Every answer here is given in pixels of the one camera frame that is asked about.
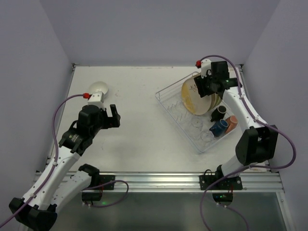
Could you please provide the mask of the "cream plate green patch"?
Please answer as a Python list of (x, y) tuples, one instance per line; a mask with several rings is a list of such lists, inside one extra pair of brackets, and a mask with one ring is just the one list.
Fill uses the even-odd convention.
[(211, 104), (210, 104), (210, 107), (209, 107), (208, 111), (210, 111), (214, 107), (214, 104), (216, 102), (216, 95), (212, 94), (210, 96), (211, 96)]

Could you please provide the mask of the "cream plate yellow patch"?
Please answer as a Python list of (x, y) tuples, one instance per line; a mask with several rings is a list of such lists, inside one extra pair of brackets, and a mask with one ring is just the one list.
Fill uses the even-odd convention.
[(181, 99), (186, 109), (197, 116), (205, 114), (211, 105), (211, 97), (200, 97), (193, 77), (184, 81), (181, 87)]

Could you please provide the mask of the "white ceramic bowl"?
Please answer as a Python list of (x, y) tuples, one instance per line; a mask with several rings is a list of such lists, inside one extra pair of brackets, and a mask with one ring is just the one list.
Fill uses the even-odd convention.
[(103, 81), (97, 81), (92, 83), (89, 87), (88, 87), (88, 93), (93, 94), (94, 92), (100, 91), (102, 92), (104, 95), (108, 94), (109, 91), (109, 87), (108, 85), (103, 82)]

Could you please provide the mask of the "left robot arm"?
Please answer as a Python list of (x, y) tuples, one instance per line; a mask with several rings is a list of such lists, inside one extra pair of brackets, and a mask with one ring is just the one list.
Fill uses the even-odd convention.
[(13, 198), (9, 209), (15, 219), (34, 231), (49, 231), (57, 220), (58, 213), (76, 194), (86, 188), (100, 188), (100, 171), (83, 164), (64, 185), (61, 184), (70, 168), (92, 145), (102, 129), (118, 128), (120, 115), (114, 104), (110, 105), (111, 116), (105, 109), (86, 105), (69, 129), (56, 144), (54, 158), (41, 176), (22, 198)]

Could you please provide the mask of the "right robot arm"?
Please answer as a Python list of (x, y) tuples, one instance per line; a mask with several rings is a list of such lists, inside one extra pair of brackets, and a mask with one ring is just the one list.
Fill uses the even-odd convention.
[(232, 110), (238, 120), (242, 135), (235, 146), (235, 155), (225, 164), (217, 167), (214, 174), (204, 174), (205, 186), (214, 189), (226, 187), (227, 182), (237, 181), (240, 172), (251, 165), (262, 163), (274, 157), (278, 131), (269, 126), (249, 102), (240, 82), (239, 73), (230, 77), (230, 61), (212, 62), (203, 58), (196, 62), (201, 70), (194, 78), (200, 97), (216, 93)]

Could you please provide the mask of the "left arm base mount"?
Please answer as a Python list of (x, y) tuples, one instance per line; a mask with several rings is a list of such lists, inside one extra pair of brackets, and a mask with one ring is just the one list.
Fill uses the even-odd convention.
[[(115, 180), (115, 178), (115, 175), (97, 175), (94, 177), (94, 180), (91, 181), (89, 187), (99, 186), (101, 184), (108, 183)], [(106, 186), (101, 186), (100, 188), (94, 189), (94, 192), (82, 192), (82, 202), (90, 203), (92, 205), (94, 202), (98, 202), (102, 199), (104, 192), (111, 191), (113, 189), (114, 183), (111, 183)]]

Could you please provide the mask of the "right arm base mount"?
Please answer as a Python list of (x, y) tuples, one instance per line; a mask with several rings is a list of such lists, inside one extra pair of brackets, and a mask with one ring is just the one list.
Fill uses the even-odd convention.
[[(222, 177), (219, 171), (211, 171), (207, 169), (202, 175), (199, 176), (200, 189), (204, 191), (210, 184), (214, 183)], [(226, 178), (216, 183), (210, 190), (219, 191), (213, 193), (213, 200), (219, 205), (228, 206), (233, 202), (233, 192), (235, 190), (242, 190), (243, 185), (239, 176)]]

